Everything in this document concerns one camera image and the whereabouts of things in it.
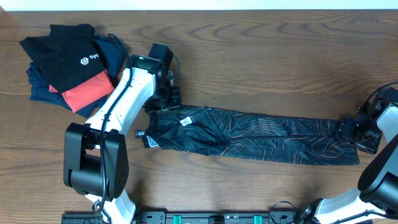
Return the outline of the red folded shirt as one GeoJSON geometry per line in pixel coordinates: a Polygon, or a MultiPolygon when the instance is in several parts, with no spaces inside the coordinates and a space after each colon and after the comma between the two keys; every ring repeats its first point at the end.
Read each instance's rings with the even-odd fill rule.
{"type": "Polygon", "coordinates": [[[62,93],[62,97],[74,113],[107,96],[114,90],[107,70],[62,93]]]}

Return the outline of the black folded polo shirt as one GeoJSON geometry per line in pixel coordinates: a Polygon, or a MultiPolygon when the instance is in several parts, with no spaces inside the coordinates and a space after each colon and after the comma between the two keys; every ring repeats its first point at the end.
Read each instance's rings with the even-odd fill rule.
{"type": "Polygon", "coordinates": [[[42,71],[44,80],[59,93],[75,88],[104,70],[94,43],[95,29],[89,24],[52,24],[49,35],[20,41],[42,71]]]}

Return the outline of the black printed cycling jersey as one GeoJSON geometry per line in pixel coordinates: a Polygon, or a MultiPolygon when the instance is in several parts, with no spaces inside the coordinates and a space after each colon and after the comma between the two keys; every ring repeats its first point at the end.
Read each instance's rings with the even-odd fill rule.
{"type": "Polygon", "coordinates": [[[138,131],[146,148],[160,147],[204,156],[318,166],[359,164],[356,148],[335,139],[339,122],[183,106],[150,114],[138,131]]]}

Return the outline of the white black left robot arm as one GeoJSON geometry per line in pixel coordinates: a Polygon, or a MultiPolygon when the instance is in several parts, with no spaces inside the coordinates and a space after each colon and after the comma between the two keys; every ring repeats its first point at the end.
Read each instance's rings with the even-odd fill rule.
{"type": "Polygon", "coordinates": [[[66,213],[62,223],[136,223],[139,216],[125,186],[129,175],[126,135],[138,112],[178,108],[174,57],[132,55],[106,103],[85,124],[65,132],[63,180],[92,202],[91,213],[66,213]]]}

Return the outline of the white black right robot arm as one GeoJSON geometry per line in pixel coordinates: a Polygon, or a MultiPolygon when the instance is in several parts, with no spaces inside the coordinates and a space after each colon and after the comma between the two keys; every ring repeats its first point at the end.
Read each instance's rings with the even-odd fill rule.
{"type": "Polygon", "coordinates": [[[333,198],[319,198],[296,223],[370,223],[397,219],[397,89],[391,83],[372,92],[359,107],[358,120],[345,120],[335,137],[347,139],[375,158],[356,188],[333,198]]]}

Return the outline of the navy folded shirt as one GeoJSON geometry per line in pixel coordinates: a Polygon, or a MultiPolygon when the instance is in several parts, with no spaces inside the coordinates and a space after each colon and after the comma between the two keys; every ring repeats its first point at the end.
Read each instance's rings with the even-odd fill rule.
{"type": "MultiPolygon", "coordinates": [[[[110,80],[114,83],[125,60],[125,56],[111,43],[110,39],[105,36],[96,35],[94,47],[108,72],[110,80]]],[[[49,91],[50,85],[44,80],[41,69],[33,62],[30,63],[30,67],[27,69],[26,74],[29,77],[28,81],[31,85],[30,101],[40,101],[72,110],[61,94],[49,91]]],[[[95,108],[100,108],[104,105],[106,99],[107,97],[104,96],[78,110],[76,113],[88,118],[95,108]]]]}

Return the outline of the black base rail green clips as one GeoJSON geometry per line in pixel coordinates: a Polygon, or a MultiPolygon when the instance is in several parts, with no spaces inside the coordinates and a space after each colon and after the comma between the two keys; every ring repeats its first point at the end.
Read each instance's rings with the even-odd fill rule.
{"type": "MultiPolygon", "coordinates": [[[[122,223],[122,220],[112,218],[110,214],[103,217],[94,213],[65,213],[61,217],[61,224],[106,224],[122,223]]],[[[181,212],[171,213],[164,211],[151,211],[135,213],[131,224],[295,224],[303,223],[296,208],[277,210],[272,208],[269,212],[243,212],[243,213],[205,213],[181,212]]]]}

